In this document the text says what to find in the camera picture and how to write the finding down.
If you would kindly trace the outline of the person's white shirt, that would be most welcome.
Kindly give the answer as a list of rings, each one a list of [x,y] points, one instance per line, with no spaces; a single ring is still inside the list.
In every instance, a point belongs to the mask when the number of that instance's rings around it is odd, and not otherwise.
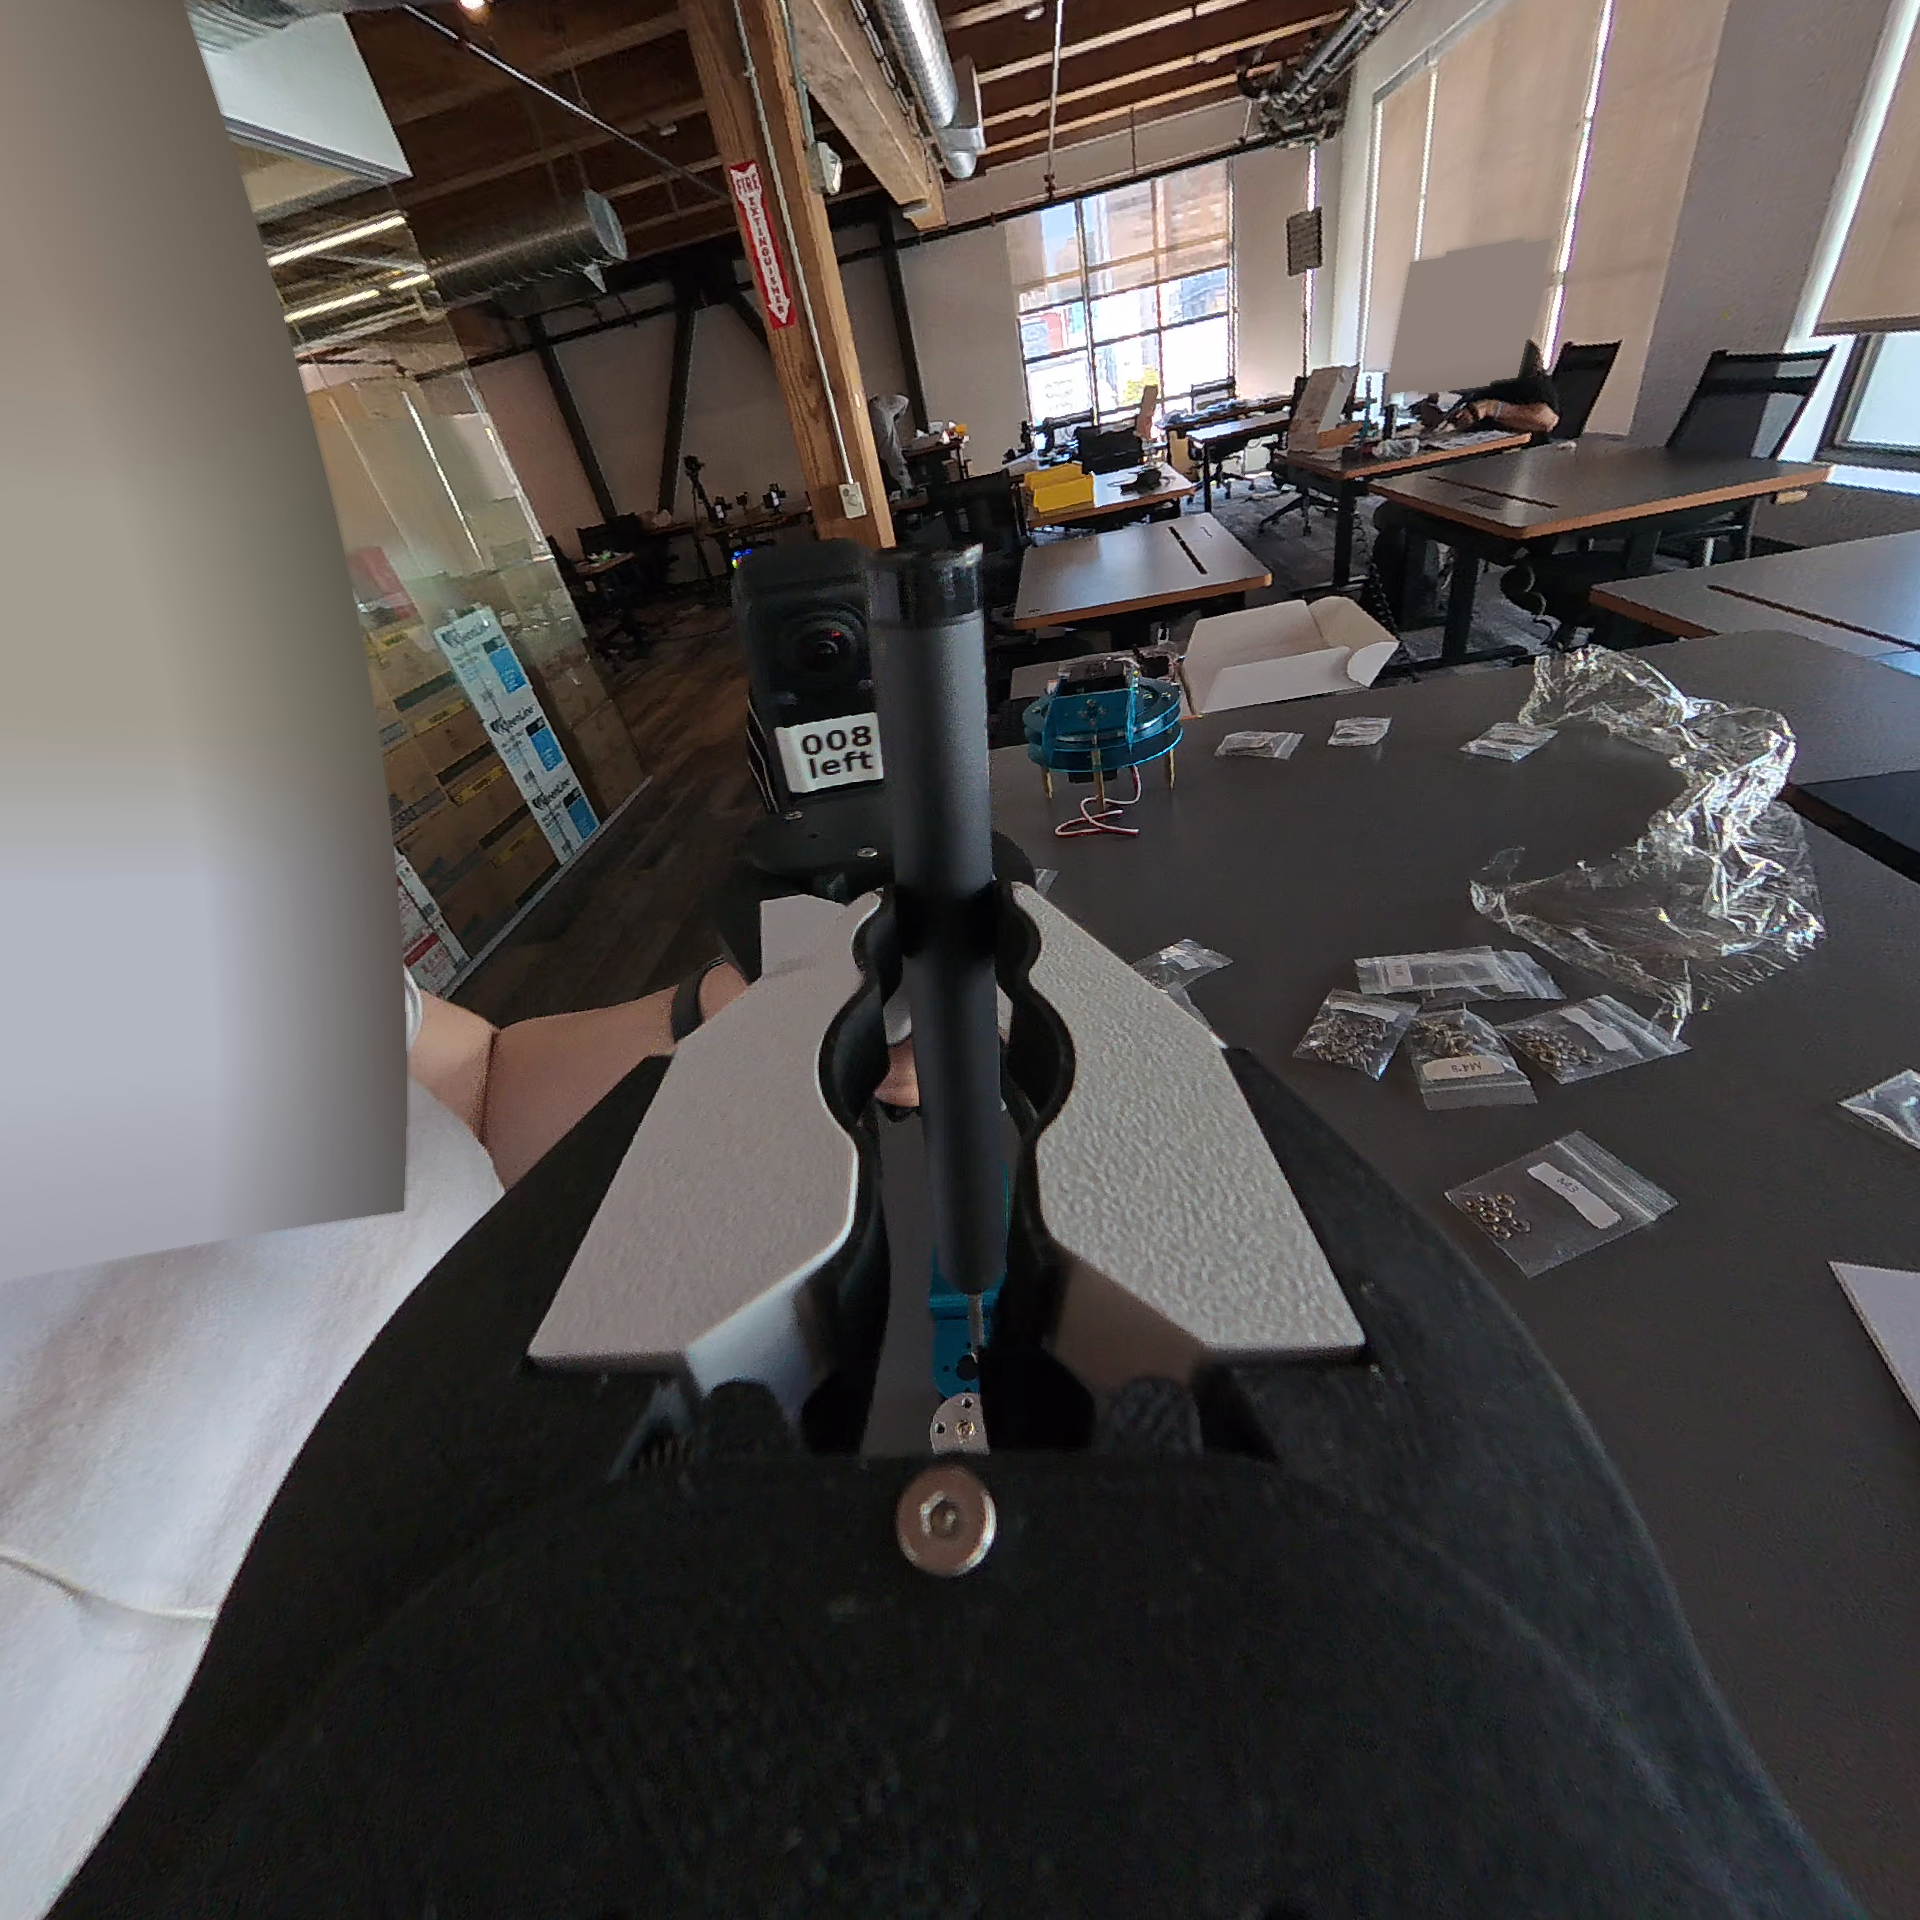
[[[406,1206],[0,1288],[0,1915],[142,1771],[308,1431],[499,1206],[488,1018],[406,992]]]

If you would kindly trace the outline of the crumpled clear plastic wrap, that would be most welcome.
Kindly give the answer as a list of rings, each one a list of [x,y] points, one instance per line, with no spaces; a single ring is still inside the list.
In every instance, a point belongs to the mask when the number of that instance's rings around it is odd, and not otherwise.
[[[1525,881],[1518,850],[1499,850],[1472,873],[1482,918],[1650,996],[1664,1040],[1824,938],[1807,823],[1785,806],[1796,727],[1777,709],[1692,698],[1634,652],[1571,647],[1538,664],[1518,723],[1597,723],[1682,794],[1612,860]]]

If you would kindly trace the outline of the silver spiral air duct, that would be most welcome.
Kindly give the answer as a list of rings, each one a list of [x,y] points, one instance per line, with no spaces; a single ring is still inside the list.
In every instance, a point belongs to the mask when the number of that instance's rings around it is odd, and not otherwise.
[[[606,269],[628,258],[628,231],[606,195],[572,195],[545,216],[515,216],[488,231],[464,231],[444,245],[423,245],[423,280],[444,305],[478,305],[526,283],[593,283],[606,295]]]
[[[878,0],[878,26],[924,103],[924,119],[939,138],[939,159],[941,174],[973,174],[984,159],[984,81],[973,81],[973,60],[952,60],[941,53],[941,26],[939,26],[939,0]]]

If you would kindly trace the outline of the wooden column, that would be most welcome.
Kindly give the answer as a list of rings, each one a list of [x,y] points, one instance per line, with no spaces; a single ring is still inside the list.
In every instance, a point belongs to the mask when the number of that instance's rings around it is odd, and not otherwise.
[[[774,0],[683,0],[683,37],[704,91],[704,133],[723,159],[758,159],[798,326],[768,328],[787,442],[803,465],[803,503],[820,539],[899,542],[888,489],[878,460],[870,382],[855,355],[842,280],[827,245],[827,209],[803,169],[803,91]]]

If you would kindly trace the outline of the blue metal bracket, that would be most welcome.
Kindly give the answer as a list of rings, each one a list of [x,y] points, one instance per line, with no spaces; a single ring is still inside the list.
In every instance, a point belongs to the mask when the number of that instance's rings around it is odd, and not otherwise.
[[[996,1281],[984,1294],[952,1288],[926,1256],[926,1383],[939,1395],[973,1392],[973,1360],[991,1343]]]

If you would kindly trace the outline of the long background desk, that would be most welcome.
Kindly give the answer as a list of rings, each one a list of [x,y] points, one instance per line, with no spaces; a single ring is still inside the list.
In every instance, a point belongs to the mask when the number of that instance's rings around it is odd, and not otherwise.
[[[1445,524],[1448,542],[1448,605],[1445,652],[1413,664],[1466,669],[1466,664],[1518,664],[1518,647],[1472,652],[1472,569],[1503,542],[1552,552],[1560,539],[1627,539],[1627,574],[1650,574],[1664,524],[1696,524],[1723,503],[1785,497],[1824,484],[1824,460],[1734,460],[1734,450],[1664,450],[1664,442],[1525,442],[1525,450],[1472,450],[1413,479],[1373,479],[1373,497]]]

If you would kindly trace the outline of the long black metal rod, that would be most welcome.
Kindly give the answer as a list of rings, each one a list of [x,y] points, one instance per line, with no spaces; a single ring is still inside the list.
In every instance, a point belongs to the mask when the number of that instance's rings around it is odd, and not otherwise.
[[[926,1251],[984,1352],[1006,1281],[984,542],[878,552],[870,605]]]

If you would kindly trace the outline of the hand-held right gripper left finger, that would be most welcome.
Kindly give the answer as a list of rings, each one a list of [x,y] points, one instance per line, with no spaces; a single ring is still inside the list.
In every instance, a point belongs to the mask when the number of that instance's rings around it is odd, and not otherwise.
[[[813,1452],[863,1452],[888,1314],[870,1107],[899,938],[885,889],[768,910],[798,952],[675,1045],[526,1369],[758,1383]]]

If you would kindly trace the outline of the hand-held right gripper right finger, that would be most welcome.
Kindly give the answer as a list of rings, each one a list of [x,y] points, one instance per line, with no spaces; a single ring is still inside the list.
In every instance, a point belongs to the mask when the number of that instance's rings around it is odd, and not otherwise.
[[[1132,1383],[1340,1369],[1364,1332],[1210,1029],[996,881],[1006,1281],[991,1452],[1076,1452]]]

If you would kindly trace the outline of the dark grey desk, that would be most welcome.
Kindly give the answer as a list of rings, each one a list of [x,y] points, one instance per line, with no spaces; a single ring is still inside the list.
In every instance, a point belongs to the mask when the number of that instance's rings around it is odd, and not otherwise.
[[[1525,1318],[1612,1452],[1682,1593],[1696,1651],[1777,1792],[1856,1888],[1913,1915],[1913,1404],[1824,1256],[1913,1269],[1913,1150],[1839,1098],[1913,1071],[1913,881],[1811,826],[1824,938],[1692,1018],[1692,1052],[1538,1107],[1421,1117],[1383,1079],[1288,1058],[1357,952],[1503,948],[1466,881],[1518,850],[1560,873],[1643,834],[1676,771],[1560,727],[1525,759],[1457,756],[1525,698],[1518,669],[1190,723],[1178,780],[1147,779],[1140,834],[1050,823],[1023,756],[991,759],[996,826],[1050,864],[1121,958],[1178,938],[1231,952],[1190,996],[1260,1052],[1406,1206]],[[1340,712],[1386,734],[1338,756]],[[1301,727],[1288,759],[1210,759],[1231,727]],[[1518,1271],[1445,1188],[1597,1137],[1676,1213]]]

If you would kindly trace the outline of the red white wall sign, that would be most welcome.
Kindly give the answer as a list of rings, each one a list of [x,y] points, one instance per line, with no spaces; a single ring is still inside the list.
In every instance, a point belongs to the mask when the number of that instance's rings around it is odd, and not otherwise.
[[[731,209],[736,209],[736,235],[743,235],[743,258],[752,258],[758,326],[787,328],[798,295],[787,295],[787,269],[785,269],[785,220],[774,220],[758,159],[731,159]]]

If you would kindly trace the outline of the open white cardboard box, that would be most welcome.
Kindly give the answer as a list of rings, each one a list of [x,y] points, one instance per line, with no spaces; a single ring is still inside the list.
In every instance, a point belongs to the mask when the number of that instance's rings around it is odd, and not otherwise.
[[[1340,595],[1190,622],[1180,712],[1364,689],[1394,640]]]

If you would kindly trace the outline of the blue toy robot base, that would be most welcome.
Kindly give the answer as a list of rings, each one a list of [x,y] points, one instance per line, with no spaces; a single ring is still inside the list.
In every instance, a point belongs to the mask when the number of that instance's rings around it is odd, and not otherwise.
[[[1023,709],[1023,748],[1043,771],[1043,794],[1147,779],[1150,759],[1178,780],[1180,687],[1147,677],[1140,652],[1065,664],[1043,698]]]

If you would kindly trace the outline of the background desk with slot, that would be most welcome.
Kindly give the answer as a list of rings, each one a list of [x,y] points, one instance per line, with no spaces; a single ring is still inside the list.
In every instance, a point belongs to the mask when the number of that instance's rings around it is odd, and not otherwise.
[[[1023,552],[1012,631],[1085,631],[1157,605],[1208,605],[1269,595],[1273,569],[1210,517],[1132,524],[1100,539],[1050,539]]]

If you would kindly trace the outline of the open instruction booklet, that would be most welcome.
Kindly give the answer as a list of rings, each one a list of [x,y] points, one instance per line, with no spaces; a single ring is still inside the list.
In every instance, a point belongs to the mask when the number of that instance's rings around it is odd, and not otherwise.
[[[1920,1271],[1824,1256],[1908,1404],[1920,1412]]]

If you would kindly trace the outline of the beige roller blind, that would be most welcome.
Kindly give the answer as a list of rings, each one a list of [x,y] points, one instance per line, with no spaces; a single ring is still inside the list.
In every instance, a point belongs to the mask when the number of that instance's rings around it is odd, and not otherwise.
[[[1445,45],[1421,252],[1560,235],[1589,60],[1597,0],[1511,0]]]
[[[1811,328],[1920,328],[1920,33],[1908,37]]]

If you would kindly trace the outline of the stack of cardboard boxes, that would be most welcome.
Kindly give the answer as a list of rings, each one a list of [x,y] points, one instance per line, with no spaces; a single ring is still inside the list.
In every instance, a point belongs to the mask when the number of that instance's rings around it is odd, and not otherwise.
[[[486,585],[406,585],[386,542],[353,542],[346,585],[389,780],[397,958],[444,996],[596,814]]]

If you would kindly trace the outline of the person's left forearm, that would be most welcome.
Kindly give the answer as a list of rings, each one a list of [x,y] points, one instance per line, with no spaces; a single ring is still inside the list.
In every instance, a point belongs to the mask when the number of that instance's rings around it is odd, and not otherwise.
[[[675,992],[505,1018],[486,1071],[478,1137],[488,1176],[515,1188],[628,1071],[668,1058],[697,1018],[713,1018],[743,977],[704,958]]]

